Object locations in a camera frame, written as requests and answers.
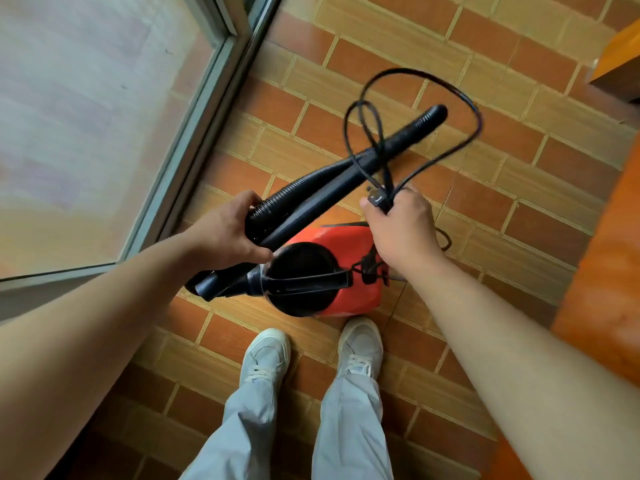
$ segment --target trousers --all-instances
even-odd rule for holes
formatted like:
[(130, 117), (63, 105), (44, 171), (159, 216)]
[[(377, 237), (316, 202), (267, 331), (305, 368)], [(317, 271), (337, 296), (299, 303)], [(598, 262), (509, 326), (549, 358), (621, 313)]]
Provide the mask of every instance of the trousers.
[[(276, 394), (268, 381), (243, 383), (229, 396), (222, 425), (181, 480), (268, 480)], [(314, 480), (393, 478), (375, 380), (356, 374), (336, 377), (324, 395), (320, 418), (312, 460)]]

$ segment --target power cord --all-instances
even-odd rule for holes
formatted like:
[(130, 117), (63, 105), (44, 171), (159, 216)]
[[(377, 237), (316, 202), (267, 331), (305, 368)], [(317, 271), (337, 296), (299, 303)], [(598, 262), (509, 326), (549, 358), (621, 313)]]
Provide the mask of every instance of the power cord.
[[(378, 113), (378, 110), (374, 106), (374, 104), (371, 101), (367, 101), (365, 99), (365, 95), (367, 94), (367, 91), (369, 90), (370, 87), (372, 87), (372, 85), (376, 81), (382, 79), (383, 77), (386, 77), (388, 75), (393, 75), (393, 74), (414, 75), (416, 77), (421, 77), (423, 79), (427, 79), (427, 80), (429, 80), (431, 82), (436, 83), (439, 86), (442, 86), (443, 88), (445, 88), (449, 92), (453, 93), (454, 95), (456, 95), (457, 97), (462, 99), (462, 101), (464, 101), (464, 103), (467, 104), (467, 106), (469, 106), (471, 111), (474, 113), (474, 116), (476, 117), (476, 122), (477, 122), (476, 130), (473, 132), (473, 134), (471, 134), (471, 136), (469, 136), (468, 138), (462, 140), (459, 144), (453, 146), (452, 148), (448, 149), (447, 151), (439, 154), (436, 158), (423, 163), (418, 168), (413, 170), (411, 172), (411, 174), (409, 174), (409, 176), (405, 177), (402, 181), (400, 181), (400, 183), (398, 185), (396, 185), (396, 186), (394, 186), (393, 178), (391, 176), (391, 170), (389, 170), (389, 167), (388, 167), (388, 164), (387, 164), (387, 159), (385, 158), (385, 137), (384, 137), (384, 132), (383, 132), (383, 128), (382, 128), (382, 120), (380, 119), (380, 114)], [(371, 133), (371, 130), (367, 126), (367, 123), (366, 123), (366, 121), (364, 119), (364, 108), (365, 107), (371, 112), (371, 114), (373, 115), (373, 118), (376, 121), (376, 129), (377, 129), (377, 133), (378, 133), (378, 140), (376, 140), (373, 137), (373, 134)], [(362, 125), (364, 133), (367, 136), (367, 139), (369, 140), (369, 143), (371, 144), (371, 147), (374, 149), (374, 151), (376, 153), (376, 156), (382, 161), (382, 165), (381, 165), (381, 168), (382, 168), (382, 180), (383, 180), (382, 184), (380, 184), (379, 181), (377, 181), (370, 173), (368, 173), (362, 167), (362, 165), (360, 165), (360, 162), (358, 161), (358, 159), (354, 155), (353, 149), (352, 149), (351, 144), (349, 142), (349, 135), (348, 135), (349, 116), (351, 115), (353, 110), (356, 109), (356, 108), (358, 109), (358, 119), (360, 120), (360, 124)], [(361, 174), (363, 174), (363, 176), (378, 190), (378, 192), (382, 195), (383, 199), (386, 201), (386, 204), (385, 204), (386, 208), (390, 209), (393, 206), (394, 199), (395, 199), (396, 195), (398, 194), (398, 192), (400, 192), (400, 190), (402, 190), (403, 187), (413, 177), (418, 175), (420, 172), (423, 172), (424, 170), (428, 169), (430, 166), (435, 165), (439, 161), (444, 160), (444, 158), (446, 158), (446, 157), (452, 155), (453, 153), (461, 150), (466, 145), (470, 144), (473, 140), (475, 140), (480, 135), (480, 133), (481, 133), (481, 131), (483, 129), (483, 124), (484, 124), (484, 122), (483, 122), (482, 113), (480, 113), (478, 108), (476, 108), (475, 104), (473, 103), (473, 101), (471, 101), (469, 96), (464, 94), (457, 87), (455, 87), (452, 84), (448, 83), (446, 80), (442, 80), (439, 77), (434, 76), (433, 74), (429, 74), (428, 72), (424, 72), (424, 71), (421, 71), (421, 70), (418, 70), (418, 69), (409, 69), (409, 68), (399, 67), (399, 68), (394, 68), (394, 69), (387, 69), (387, 70), (384, 70), (382, 72), (377, 73), (375, 76), (373, 76), (364, 85), (364, 87), (362, 88), (362, 92), (360, 93), (360, 99), (358, 99), (357, 101), (354, 101), (353, 103), (351, 103), (350, 106), (347, 109), (346, 114), (344, 115), (344, 119), (342, 121), (342, 136), (344, 138), (344, 144), (347, 147), (347, 154), (348, 154), (349, 160), (351, 160), (351, 162), (361, 172)], [(447, 240), (446, 245), (442, 248), (442, 250), (444, 252), (444, 251), (448, 250), (451, 247), (452, 240), (451, 240), (450, 236), (446, 232), (444, 232), (442, 229), (439, 229), (437, 227), (435, 229), (436, 229), (437, 232), (441, 233), (444, 236), (444, 238)], [(357, 262), (356, 264), (354, 264), (351, 267), (351, 270), (356, 272), (356, 273), (362, 274), (363, 277), (364, 277), (364, 275), (369, 275), (372, 278), (382, 278), (383, 280), (388, 280), (389, 279), (388, 275), (379, 275), (379, 274), (377, 274), (377, 269), (380, 266), (382, 266), (384, 264), (384, 262), (383, 261), (378, 261), (377, 262), (376, 259), (375, 259), (375, 256), (376, 256), (376, 247), (373, 246), (371, 248), (371, 250), (369, 251), (369, 253), (366, 256), (364, 256), (363, 259), (361, 259), (359, 262)]]

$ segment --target vacuum hose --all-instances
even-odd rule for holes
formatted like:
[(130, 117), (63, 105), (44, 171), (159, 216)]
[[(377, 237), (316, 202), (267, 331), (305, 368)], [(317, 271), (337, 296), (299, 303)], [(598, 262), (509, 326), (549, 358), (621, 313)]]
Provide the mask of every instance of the vacuum hose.
[[(384, 151), (381, 152), (383, 158), (377, 156), (375, 149), (368, 148), (356, 155), (358, 163), (366, 172), (377, 172), (384, 163), (432, 133), (446, 118), (445, 106), (432, 106), (385, 139)], [(315, 170), (286, 185), (249, 211), (244, 232), (252, 242), (275, 251), (364, 181), (363, 174), (348, 159)], [(201, 271), (185, 287), (211, 301), (255, 266), (240, 263), (220, 271)]]

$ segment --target red vacuum cleaner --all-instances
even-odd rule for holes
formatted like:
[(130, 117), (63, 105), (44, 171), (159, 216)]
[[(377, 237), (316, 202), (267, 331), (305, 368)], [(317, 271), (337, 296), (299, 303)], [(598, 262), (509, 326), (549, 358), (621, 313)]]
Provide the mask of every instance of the red vacuum cleaner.
[[(367, 90), (382, 77), (409, 74), (448, 89), (473, 111), (474, 133), (425, 162), (395, 185), (388, 162), (432, 133), (447, 118), (447, 108), (434, 105), (390, 137), (383, 134), (375, 106), (365, 99)], [(364, 108), (375, 119), (376, 140), (365, 124)], [(349, 115), (358, 116), (371, 147), (353, 154), (347, 136)], [(448, 82), (420, 70), (382, 71), (366, 83), (360, 99), (344, 117), (343, 137), (348, 158), (315, 170), (290, 183), (251, 209), (245, 234), (261, 247), (274, 251), (270, 263), (240, 263), (220, 271), (201, 271), (186, 284), (191, 293), (207, 301), (221, 296), (265, 296), (281, 312), (294, 317), (349, 316), (371, 311), (380, 304), (382, 286), (389, 284), (388, 266), (380, 259), (369, 226), (364, 222), (307, 227), (364, 181), (371, 183), (369, 201), (388, 212), (402, 187), (421, 171), (471, 143), (482, 131), (483, 119), (467, 95)], [(373, 174), (381, 173), (382, 183)], [(440, 231), (451, 245), (450, 238)]]

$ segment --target white sneaker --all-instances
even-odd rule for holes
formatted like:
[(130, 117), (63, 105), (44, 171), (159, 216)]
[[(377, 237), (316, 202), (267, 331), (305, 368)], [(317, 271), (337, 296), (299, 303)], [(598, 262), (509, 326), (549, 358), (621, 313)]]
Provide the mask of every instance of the white sneaker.
[(378, 378), (382, 364), (382, 338), (368, 318), (347, 322), (338, 341), (338, 377), (359, 374)]
[(240, 385), (244, 382), (269, 381), (279, 388), (290, 359), (291, 345), (283, 331), (277, 328), (261, 331), (244, 353)]

